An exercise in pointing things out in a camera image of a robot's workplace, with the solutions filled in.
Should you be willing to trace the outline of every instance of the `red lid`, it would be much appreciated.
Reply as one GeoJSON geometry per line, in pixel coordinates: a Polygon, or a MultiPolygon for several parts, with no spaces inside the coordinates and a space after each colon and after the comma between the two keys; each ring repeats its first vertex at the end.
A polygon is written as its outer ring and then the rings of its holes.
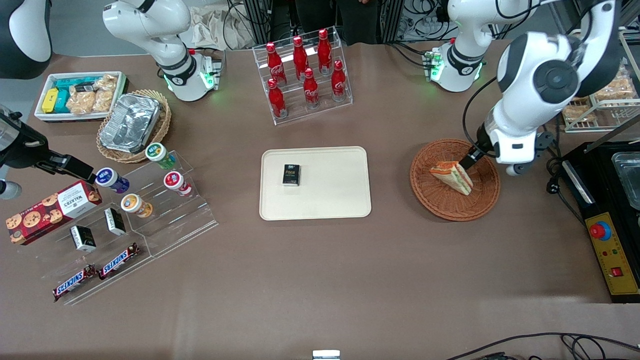
{"type": "Polygon", "coordinates": [[[180,183],[182,175],[177,171],[172,171],[164,177],[164,185],[168,187],[176,186],[180,183]]]}

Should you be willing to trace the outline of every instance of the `red emergency stop button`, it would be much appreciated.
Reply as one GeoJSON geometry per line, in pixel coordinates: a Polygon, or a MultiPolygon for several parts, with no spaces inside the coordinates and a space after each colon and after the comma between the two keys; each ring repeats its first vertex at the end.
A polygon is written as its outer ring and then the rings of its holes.
{"type": "Polygon", "coordinates": [[[596,239],[607,241],[611,238],[611,228],[606,222],[598,221],[589,227],[589,234],[596,239]]]}
{"type": "Polygon", "coordinates": [[[613,277],[622,276],[622,269],[621,268],[611,268],[611,276],[613,276],[613,277]]]}

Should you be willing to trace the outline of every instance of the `dark pants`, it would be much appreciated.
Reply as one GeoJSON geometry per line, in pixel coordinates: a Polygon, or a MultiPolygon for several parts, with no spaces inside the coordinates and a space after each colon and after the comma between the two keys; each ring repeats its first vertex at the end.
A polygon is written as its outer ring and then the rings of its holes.
{"type": "MultiPolygon", "coordinates": [[[[363,42],[376,43],[378,22],[378,0],[362,4],[358,0],[337,0],[347,45],[363,42]]],[[[330,28],[335,22],[335,9],[331,0],[296,0],[298,17],[306,33],[321,28],[330,28]]]]}

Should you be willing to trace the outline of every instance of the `acrylic display stand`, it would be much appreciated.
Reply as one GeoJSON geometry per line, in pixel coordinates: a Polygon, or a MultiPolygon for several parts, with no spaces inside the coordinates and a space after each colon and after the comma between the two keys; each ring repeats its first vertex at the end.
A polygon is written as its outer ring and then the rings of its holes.
{"type": "Polygon", "coordinates": [[[102,204],[33,243],[20,247],[19,253],[36,259],[39,273],[47,284],[47,288],[42,291],[50,294],[52,301],[51,291],[55,287],[87,264],[95,264],[96,269],[101,269],[132,243],[140,248],[138,255],[107,279],[100,280],[97,275],[93,276],[62,296],[59,301],[65,305],[77,304],[218,225],[207,201],[200,196],[197,184],[193,182],[193,168],[175,151],[171,154],[176,159],[173,170],[180,172],[193,187],[190,196],[181,197],[177,192],[168,190],[163,179],[171,170],[163,170],[156,163],[150,162],[124,175],[131,184],[124,194],[99,188],[102,204]],[[151,216],[139,218],[121,210],[120,200],[128,193],[137,193],[144,201],[151,203],[154,207],[151,216]],[[122,215],[127,230],[125,234],[117,236],[108,231],[104,210],[109,207],[122,215]],[[91,253],[76,250],[69,231],[75,225],[91,229],[97,249],[91,253]]]}
{"type": "Polygon", "coordinates": [[[345,88],[347,97],[342,102],[333,101],[331,74],[329,74],[328,76],[320,74],[320,70],[318,69],[317,56],[317,47],[319,42],[317,31],[300,35],[303,40],[303,47],[307,52],[309,67],[314,70],[314,77],[316,78],[316,82],[318,84],[320,106],[313,110],[307,108],[307,102],[305,101],[305,93],[303,90],[303,83],[296,79],[296,68],[293,65],[293,37],[273,42],[276,45],[276,52],[282,59],[282,65],[284,66],[285,75],[287,76],[287,84],[280,87],[282,93],[284,94],[284,102],[287,107],[287,111],[289,112],[289,115],[284,119],[278,119],[273,116],[273,109],[271,108],[271,103],[269,102],[269,87],[267,86],[267,81],[271,78],[271,71],[269,70],[269,66],[267,65],[268,54],[266,46],[260,45],[253,48],[253,57],[255,58],[255,63],[258,66],[258,73],[260,74],[260,80],[262,81],[262,89],[264,90],[264,93],[267,97],[267,104],[269,106],[271,117],[273,118],[273,123],[275,125],[280,125],[285,122],[298,120],[312,114],[321,113],[327,110],[353,104],[353,96],[351,94],[351,85],[349,84],[347,63],[344,59],[344,52],[342,51],[342,41],[340,40],[340,36],[338,36],[335,27],[328,28],[327,31],[329,32],[328,38],[329,42],[331,43],[333,61],[342,60],[342,68],[344,69],[344,74],[346,76],[345,88]]]}

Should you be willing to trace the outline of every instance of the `round wicker basket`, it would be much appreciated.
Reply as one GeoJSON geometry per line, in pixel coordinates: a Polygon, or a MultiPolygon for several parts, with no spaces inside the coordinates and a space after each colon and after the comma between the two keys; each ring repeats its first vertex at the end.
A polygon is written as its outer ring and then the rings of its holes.
{"type": "MultiPolygon", "coordinates": [[[[158,118],[156,125],[154,126],[154,129],[149,136],[151,140],[148,142],[161,142],[167,132],[169,132],[169,123],[171,122],[171,109],[169,108],[169,103],[167,102],[166,98],[163,94],[160,94],[155,90],[136,90],[134,92],[131,92],[131,94],[148,96],[160,102],[160,117],[158,118]]],[[[102,121],[100,129],[98,130],[98,134],[102,132],[107,122],[109,122],[110,118],[111,114],[107,115],[107,117],[104,118],[104,121],[102,121]]],[[[115,160],[119,163],[139,163],[147,158],[144,151],[137,154],[129,154],[128,152],[124,151],[107,149],[100,143],[100,135],[98,135],[98,137],[96,138],[96,143],[98,144],[98,150],[102,155],[104,155],[105,158],[115,160]]]]}
{"type": "Polygon", "coordinates": [[[480,159],[467,174],[474,183],[469,195],[462,195],[429,173],[438,161],[462,159],[471,144],[458,139],[440,139],[425,145],[411,164],[411,187],[415,196],[435,215],[453,221],[475,220],[498,201],[500,177],[490,158],[480,159]]]}

